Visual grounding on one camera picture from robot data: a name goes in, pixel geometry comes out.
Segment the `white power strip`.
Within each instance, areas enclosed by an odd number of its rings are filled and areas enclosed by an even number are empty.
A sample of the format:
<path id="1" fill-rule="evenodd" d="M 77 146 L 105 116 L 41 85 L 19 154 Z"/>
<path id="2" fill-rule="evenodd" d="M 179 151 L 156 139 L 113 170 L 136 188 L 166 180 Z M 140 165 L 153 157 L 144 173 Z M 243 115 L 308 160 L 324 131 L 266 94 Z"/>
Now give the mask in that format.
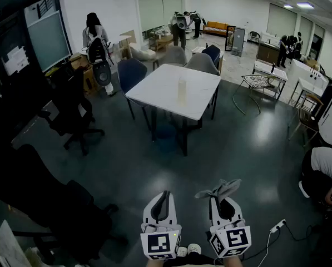
<path id="1" fill-rule="evenodd" d="M 285 219 L 281 220 L 274 227 L 272 227 L 270 229 L 270 232 L 275 233 L 275 232 L 279 231 L 285 224 L 286 224 L 286 220 Z"/>

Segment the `brown cardboard box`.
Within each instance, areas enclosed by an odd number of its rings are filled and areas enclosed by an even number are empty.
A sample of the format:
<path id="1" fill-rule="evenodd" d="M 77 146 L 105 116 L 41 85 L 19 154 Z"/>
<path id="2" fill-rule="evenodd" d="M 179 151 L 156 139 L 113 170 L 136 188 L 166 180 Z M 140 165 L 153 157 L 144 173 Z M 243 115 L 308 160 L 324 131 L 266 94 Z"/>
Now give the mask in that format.
<path id="1" fill-rule="evenodd" d="M 88 61 L 87 56 L 81 53 L 75 53 L 70 57 L 72 67 L 83 69 L 83 89 L 85 94 L 91 95 L 98 91 L 98 85 L 93 74 L 92 64 Z"/>

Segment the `black metal frame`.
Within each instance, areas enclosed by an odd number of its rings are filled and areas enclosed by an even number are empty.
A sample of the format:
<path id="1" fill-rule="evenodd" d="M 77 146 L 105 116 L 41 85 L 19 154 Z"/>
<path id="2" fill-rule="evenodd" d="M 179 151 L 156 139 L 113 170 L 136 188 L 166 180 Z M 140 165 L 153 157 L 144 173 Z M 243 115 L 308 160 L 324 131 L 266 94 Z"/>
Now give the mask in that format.
<path id="1" fill-rule="evenodd" d="M 234 42 L 234 26 L 227 25 L 226 27 L 226 41 L 225 41 L 225 51 L 232 51 Z"/>

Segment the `orange sofa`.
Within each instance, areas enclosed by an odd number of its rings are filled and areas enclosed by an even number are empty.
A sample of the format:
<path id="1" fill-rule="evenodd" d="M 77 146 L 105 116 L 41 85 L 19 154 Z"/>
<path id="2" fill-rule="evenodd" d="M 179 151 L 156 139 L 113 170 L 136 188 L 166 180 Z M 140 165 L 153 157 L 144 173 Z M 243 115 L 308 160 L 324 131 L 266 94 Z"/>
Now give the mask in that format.
<path id="1" fill-rule="evenodd" d="M 219 34 L 221 36 L 227 36 L 227 34 L 234 33 L 234 26 L 230 26 L 226 23 L 210 22 L 203 26 L 203 33 Z"/>

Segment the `pile of white papers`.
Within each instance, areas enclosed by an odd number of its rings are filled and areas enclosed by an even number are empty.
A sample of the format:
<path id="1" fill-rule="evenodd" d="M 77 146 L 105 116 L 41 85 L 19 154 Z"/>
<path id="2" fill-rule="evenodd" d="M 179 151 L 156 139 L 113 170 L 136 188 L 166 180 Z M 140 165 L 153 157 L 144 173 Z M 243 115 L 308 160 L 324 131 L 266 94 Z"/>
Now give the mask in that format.
<path id="1" fill-rule="evenodd" d="M 45 267 L 33 251 L 30 250 L 27 255 L 4 220 L 0 226 L 0 267 Z"/>

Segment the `person's right forearm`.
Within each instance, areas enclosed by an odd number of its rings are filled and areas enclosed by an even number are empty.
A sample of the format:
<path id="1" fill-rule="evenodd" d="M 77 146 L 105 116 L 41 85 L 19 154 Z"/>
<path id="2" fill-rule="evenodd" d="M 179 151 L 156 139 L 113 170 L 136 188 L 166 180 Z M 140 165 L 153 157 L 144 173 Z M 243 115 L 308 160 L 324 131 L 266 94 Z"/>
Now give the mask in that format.
<path id="1" fill-rule="evenodd" d="M 215 259 L 214 265 L 216 267 L 243 267 L 242 262 L 238 256 Z"/>

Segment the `grey backpack rig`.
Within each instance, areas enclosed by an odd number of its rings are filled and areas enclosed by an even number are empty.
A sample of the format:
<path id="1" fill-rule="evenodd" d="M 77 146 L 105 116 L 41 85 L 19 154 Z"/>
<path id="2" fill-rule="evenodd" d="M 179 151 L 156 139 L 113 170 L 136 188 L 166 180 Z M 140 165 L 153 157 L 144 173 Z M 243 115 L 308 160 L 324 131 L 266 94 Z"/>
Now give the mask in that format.
<path id="1" fill-rule="evenodd" d="M 182 13 L 179 13 L 179 12 L 175 12 L 174 17 L 176 19 L 176 24 L 179 27 L 179 29 L 185 30 L 187 28 L 186 17 Z"/>

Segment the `light wooden board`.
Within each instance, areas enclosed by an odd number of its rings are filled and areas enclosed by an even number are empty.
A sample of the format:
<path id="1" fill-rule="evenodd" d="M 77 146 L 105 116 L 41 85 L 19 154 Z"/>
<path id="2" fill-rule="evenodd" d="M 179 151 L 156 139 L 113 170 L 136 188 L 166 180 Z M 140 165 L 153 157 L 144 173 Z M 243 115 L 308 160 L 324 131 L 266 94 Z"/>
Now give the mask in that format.
<path id="1" fill-rule="evenodd" d="M 129 49 L 132 43 L 136 43 L 136 37 L 134 30 L 127 31 L 125 33 L 120 34 L 122 40 L 120 41 L 121 49 Z"/>

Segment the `brown wooden cabinet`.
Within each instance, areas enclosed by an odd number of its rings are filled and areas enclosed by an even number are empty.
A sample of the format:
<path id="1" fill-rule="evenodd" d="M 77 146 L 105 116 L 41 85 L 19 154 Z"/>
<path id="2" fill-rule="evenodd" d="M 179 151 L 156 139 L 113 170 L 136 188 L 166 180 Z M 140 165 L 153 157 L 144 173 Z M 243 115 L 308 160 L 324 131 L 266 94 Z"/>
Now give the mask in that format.
<path id="1" fill-rule="evenodd" d="M 256 59 L 270 64 L 277 64 L 279 53 L 280 48 L 278 46 L 266 42 L 259 42 Z"/>

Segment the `grey cloth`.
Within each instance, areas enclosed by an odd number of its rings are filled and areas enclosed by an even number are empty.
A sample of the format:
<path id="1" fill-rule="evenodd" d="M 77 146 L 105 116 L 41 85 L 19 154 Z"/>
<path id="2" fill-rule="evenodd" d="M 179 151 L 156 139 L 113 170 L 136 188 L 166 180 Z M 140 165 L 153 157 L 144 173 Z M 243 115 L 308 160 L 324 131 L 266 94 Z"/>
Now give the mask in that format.
<path id="1" fill-rule="evenodd" d="M 241 184 L 241 179 L 234 179 L 229 182 L 221 179 L 219 184 L 212 190 L 203 190 L 195 194 L 196 199 L 204 199 L 207 197 L 215 197 L 221 202 L 226 197 L 233 194 L 239 189 Z"/>

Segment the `grey upholstered chair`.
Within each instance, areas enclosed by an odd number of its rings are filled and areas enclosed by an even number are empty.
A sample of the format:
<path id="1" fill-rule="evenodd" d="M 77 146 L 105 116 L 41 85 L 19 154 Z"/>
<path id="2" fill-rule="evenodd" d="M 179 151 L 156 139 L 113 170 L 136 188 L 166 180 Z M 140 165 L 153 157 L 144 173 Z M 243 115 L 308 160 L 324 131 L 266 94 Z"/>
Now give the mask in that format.
<path id="1" fill-rule="evenodd" d="M 219 75 L 219 70 L 214 65 L 211 57 L 205 53 L 194 54 L 184 67 L 217 76 Z"/>
<path id="2" fill-rule="evenodd" d="M 170 47 L 163 56 L 153 61 L 152 70 L 154 71 L 163 64 L 184 67 L 187 64 L 187 57 L 184 49 L 178 46 Z"/>

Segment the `wooden coffee table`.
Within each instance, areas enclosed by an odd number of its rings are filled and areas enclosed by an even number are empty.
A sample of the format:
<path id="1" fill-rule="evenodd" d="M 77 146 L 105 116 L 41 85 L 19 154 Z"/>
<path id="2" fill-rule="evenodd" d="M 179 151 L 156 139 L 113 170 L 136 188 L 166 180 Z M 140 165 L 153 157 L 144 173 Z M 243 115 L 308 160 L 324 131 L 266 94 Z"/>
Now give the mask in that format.
<path id="1" fill-rule="evenodd" d="M 157 52 L 158 50 L 167 47 L 172 42 L 173 35 L 162 36 L 161 38 L 153 36 L 149 39 L 149 49 Z"/>

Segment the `white beanbag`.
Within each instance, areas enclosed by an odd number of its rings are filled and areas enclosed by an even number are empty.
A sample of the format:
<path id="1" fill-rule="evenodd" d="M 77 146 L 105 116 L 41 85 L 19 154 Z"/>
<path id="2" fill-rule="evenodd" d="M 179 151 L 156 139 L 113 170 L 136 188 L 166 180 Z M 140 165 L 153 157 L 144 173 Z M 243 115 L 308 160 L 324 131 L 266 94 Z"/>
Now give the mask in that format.
<path id="1" fill-rule="evenodd" d="M 151 49 L 144 51 L 137 43 L 130 43 L 130 50 L 133 58 L 139 61 L 152 61 L 156 59 L 155 51 Z"/>

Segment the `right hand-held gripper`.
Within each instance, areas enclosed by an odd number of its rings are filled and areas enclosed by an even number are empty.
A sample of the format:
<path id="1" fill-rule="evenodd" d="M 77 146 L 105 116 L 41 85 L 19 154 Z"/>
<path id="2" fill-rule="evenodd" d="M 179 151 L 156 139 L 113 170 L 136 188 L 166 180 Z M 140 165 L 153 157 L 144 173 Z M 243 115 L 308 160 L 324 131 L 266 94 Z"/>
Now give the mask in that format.
<path id="1" fill-rule="evenodd" d="M 224 219 L 221 217 L 220 204 L 216 197 L 210 197 L 210 221 L 212 226 L 222 226 L 224 220 L 229 223 L 241 220 L 242 211 L 231 198 L 224 199 Z M 218 258 L 228 258 L 243 254 L 251 246 L 251 229 L 239 221 L 240 226 L 227 225 L 212 233 L 210 245 Z"/>

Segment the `person's dark trousers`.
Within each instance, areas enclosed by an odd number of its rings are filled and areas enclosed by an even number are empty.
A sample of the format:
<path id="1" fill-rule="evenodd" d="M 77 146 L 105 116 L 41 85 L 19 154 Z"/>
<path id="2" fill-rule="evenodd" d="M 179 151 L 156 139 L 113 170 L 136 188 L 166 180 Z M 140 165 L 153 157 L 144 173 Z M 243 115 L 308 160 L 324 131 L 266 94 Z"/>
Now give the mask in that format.
<path id="1" fill-rule="evenodd" d="M 206 255 L 191 253 L 184 257 L 178 256 L 175 259 L 166 260 L 163 267 L 181 267 L 185 265 L 214 265 L 214 259 Z"/>

